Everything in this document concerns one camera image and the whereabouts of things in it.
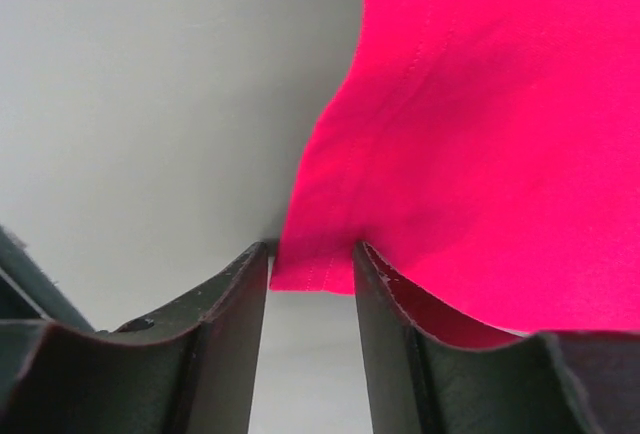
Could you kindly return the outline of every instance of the gray surface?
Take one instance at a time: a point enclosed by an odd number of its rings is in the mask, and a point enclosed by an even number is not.
[[[279,232],[360,4],[2,0],[0,220],[96,326],[203,281]],[[253,432],[332,405],[317,432],[366,430],[352,300],[292,296],[269,298]]]

